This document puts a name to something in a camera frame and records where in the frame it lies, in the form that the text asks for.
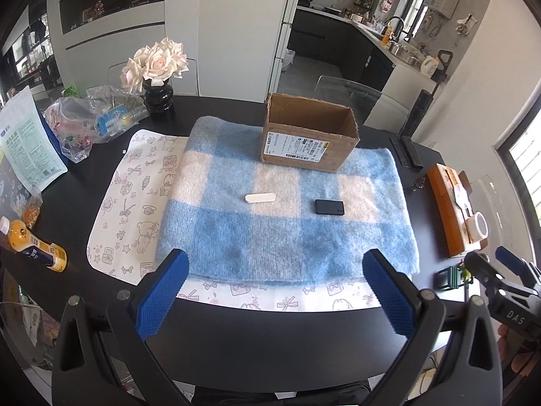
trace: cartoon bear print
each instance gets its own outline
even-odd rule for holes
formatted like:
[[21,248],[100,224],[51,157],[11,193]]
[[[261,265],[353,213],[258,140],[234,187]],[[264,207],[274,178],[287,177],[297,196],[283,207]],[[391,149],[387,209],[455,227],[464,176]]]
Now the cartoon bear print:
[[137,253],[144,253],[147,250],[150,240],[158,230],[158,223],[152,223],[150,221],[143,221],[137,223],[139,229],[139,238],[137,239]]
[[171,152],[172,149],[173,149],[173,145],[177,141],[177,138],[176,137],[169,137],[169,136],[165,136],[165,138],[166,138],[166,140],[165,140],[165,142],[163,142],[162,151]]

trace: flower vase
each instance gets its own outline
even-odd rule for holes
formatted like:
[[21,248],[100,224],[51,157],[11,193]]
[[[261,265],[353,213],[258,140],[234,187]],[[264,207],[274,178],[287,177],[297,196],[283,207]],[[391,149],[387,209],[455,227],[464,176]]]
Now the flower vase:
[[165,113],[174,113],[175,107],[172,102],[172,87],[169,79],[163,81],[163,85],[151,85],[152,80],[143,81],[144,105],[151,117],[158,117]]

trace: white cloth with cartoon print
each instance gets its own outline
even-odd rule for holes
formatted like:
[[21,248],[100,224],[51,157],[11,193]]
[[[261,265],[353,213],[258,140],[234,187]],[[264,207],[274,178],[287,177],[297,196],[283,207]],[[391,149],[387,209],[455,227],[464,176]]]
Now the white cloth with cartoon print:
[[[152,271],[167,194],[187,140],[148,130],[133,135],[88,240],[87,257],[93,268],[134,285]],[[177,297],[265,311],[341,311],[380,306],[370,286],[359,281],[312,287],[252,287],[188,278]]]

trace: wooden tray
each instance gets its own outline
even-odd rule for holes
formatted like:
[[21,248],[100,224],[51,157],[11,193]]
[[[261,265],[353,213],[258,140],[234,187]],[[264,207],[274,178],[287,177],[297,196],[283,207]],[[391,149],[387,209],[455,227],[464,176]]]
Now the wooden tray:
[[428,170],[427,176],[442,216],[449,255],[464,256],[467,252],[480,250],[480,242],[471,242],[465,215],[455,202],[454,186],[462,185],[456,171],[448,166],[436,164]]

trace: kitchen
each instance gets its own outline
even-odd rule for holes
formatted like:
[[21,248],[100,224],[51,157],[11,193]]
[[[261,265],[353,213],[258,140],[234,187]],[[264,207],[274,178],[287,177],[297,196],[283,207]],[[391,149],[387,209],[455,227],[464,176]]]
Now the kitchen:
[[[386,95],[387,105],[399,107],[387,107],[388,113],[374,107],[358,120],[398,132],[410,110],[426,112],[432,95],[442,91],[489,1],[298,0],[283,50],[285,69],[274,86],[271,81],[270,91],[328,99],[320,90],[314,94],[320,76],[360,83]],[[393,27],[392,41],[384,46],[388,25]],[[450,53],[442,53],[440,63],[434,58],[441,50]],[[354,84],[346,85],[351,94]]]

